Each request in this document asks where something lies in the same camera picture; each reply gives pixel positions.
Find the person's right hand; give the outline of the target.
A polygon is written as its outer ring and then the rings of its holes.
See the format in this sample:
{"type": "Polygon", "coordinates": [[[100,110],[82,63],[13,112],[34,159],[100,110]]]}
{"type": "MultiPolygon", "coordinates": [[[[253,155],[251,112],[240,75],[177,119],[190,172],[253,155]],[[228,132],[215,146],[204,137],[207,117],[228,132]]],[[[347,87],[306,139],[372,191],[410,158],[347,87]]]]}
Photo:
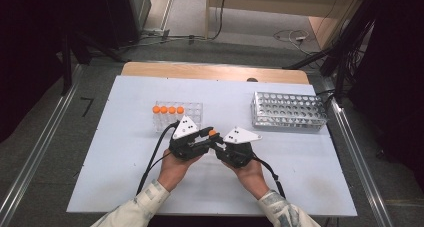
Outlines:
{"type": "Polygon", "coordinates": [[[235,173],[242,186],[257,200],[270,190],[265,181],[260,162],[252,160],[241,168],[232,167],[227,163],[225,163],[225,166],[235,173]]]}

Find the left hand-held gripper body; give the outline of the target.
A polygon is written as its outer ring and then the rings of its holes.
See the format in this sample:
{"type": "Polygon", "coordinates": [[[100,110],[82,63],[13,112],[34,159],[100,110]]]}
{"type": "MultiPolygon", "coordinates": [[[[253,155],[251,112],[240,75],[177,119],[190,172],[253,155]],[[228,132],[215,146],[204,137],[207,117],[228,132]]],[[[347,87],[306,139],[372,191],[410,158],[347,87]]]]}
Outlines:
{"type": "Polygon", "coordinates": [[[208,152],[209,148],[193,150],[192,145],[197,137],[199,136],[199,130],[201,130],[193,120],[188,116],[183,116],[179,121],[178,126],[174,130],[171,139],[169,150],[178,159],[188,161],[196,157],[202,156],[208,152]]]}

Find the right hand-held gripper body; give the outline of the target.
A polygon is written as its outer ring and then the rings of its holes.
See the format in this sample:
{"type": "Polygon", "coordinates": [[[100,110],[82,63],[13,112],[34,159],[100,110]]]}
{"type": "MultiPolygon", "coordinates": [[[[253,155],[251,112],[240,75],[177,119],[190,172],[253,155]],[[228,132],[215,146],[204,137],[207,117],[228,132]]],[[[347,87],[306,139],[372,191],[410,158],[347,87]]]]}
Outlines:
{"type": "Polygon", "coordinates": [[[241,127],[234,127],[224,139],[224,152],[215,153],[217,158],[235,168],[246,166],[254,157],[251,142],[262,139],[262,136],[241,127]]]}

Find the black stand legs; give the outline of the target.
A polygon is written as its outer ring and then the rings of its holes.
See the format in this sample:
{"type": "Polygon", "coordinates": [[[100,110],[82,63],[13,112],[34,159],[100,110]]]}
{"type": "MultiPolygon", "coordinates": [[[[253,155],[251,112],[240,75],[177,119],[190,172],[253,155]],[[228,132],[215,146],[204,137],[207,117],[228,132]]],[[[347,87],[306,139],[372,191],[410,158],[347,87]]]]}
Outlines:
{"type": "Polygon", "coordinates": [[[61,31],[61,53],[62,53],[62,66],[63,66],[63,88],[62,96],[65,96],[72,86],[72,72],[71,72],[71,54],[74,54],[77,61],[81,64],[89,64],[91,62],[91,55],[87,49],[92,46],[109,56],[113,60],[126,63],[128,60],[120,57],[106,46],[95,41],[88,35],[72,30],[61,31]]]}

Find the metal floor rail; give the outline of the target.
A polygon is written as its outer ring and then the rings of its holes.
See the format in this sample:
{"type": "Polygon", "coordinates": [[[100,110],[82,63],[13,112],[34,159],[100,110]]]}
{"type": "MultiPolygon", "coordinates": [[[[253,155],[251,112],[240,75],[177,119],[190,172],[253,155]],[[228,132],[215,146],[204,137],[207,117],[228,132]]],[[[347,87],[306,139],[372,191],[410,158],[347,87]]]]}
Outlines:
{"type": "Polygon", "coordinates": [[[385,202],[362,155],[355,135],[352,132],[344,109],[341,108],[335,100],[330,101],[330,106],[334,112],[338,126],[344,137],[347,149],[349,150],[353,164],[358,173],[367,201],[371,207],[378,227],[394,227],[385,202]]]}
{"type": "Polygon", "coordinates": [[[38,166],[43,159],[44,154],[47,151],[50,142],[72,101],[72,98],[74,97],[83,73],[83,66],[81,64],[77,64],[72,73],[74,82],[71,84],[67,93],[59,98],[53,113],[50,115],[47,124],[39,135],[29,157],[16,179],[12,182],[12,185],[5,196],[5,200],[2,202],[0,207],[0,227],[8,227],[12,220],[21,199],[34,177],[38,166]]]}

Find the clear plastic tube rack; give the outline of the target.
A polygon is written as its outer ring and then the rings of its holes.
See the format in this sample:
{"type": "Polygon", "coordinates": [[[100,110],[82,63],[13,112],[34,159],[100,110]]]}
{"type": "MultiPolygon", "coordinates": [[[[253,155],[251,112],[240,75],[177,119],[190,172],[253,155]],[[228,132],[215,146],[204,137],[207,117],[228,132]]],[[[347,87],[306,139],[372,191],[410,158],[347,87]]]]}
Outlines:
{"type": "Polygon", "coordinates": [[[184,116],[188,116],[197,126],[202,125],[202,116],[203,116],[203,104],[196,102],[175,102],[175,101],[157,101],[153,106],[174,106],[176,108],[177,115],[177,107],[182,106],[185,109],[184,116]]]}

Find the perforated metal tube rack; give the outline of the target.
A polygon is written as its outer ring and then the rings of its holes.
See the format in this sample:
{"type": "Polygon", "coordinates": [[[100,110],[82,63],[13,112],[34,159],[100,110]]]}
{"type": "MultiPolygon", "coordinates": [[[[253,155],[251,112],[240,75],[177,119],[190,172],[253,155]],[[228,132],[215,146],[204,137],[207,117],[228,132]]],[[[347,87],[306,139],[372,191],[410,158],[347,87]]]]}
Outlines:
{"type": "Polygon", "coordinates": [[[255,92],[251,101],[252,125],[256,128],[320,131],[327,123],[319,96],[255,92]]]}

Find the black cabinet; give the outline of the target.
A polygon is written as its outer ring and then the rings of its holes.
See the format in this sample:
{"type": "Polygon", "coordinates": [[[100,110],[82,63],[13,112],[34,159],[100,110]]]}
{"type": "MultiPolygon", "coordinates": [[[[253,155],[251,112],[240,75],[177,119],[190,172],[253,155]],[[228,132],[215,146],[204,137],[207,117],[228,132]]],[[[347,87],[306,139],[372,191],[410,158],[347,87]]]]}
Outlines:
{"type": "Polygon", "coordinates": [[[138,41],[152,6],[151,0],[106,0],[106,6],[112,46],[119,48],[138,41]]]}

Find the light wooden furniture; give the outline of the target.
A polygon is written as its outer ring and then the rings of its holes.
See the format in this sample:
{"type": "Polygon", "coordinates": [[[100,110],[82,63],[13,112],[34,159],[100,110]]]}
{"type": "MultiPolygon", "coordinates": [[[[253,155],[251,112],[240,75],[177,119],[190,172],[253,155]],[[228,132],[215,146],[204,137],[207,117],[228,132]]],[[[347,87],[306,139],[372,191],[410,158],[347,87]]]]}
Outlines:
{"type": "MultiPolygon", "coordinates": [[[[364,0],[225,0],[224,7],[237,10],[260,11],[308,16],[321,48],[336,41],[346,20],[353,18],[364,0]]],[[[205,31],[209,35],[209,8],[218,7],[206,0],[205,31]]]]}

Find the person's left hand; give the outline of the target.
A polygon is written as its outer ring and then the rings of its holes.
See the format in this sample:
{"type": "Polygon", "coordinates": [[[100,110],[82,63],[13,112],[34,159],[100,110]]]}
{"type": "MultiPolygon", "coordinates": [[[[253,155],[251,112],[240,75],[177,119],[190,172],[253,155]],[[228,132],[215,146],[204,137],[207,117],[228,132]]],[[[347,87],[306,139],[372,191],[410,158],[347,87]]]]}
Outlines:
{"type": "Polygon", "coordinates": [[[171,192],[182,181],[190,166],[197,162],[200,157],[183,161],[176,158],[169,149],[163,153],[161,170],[157,181],[168,191],[171,192]]]}

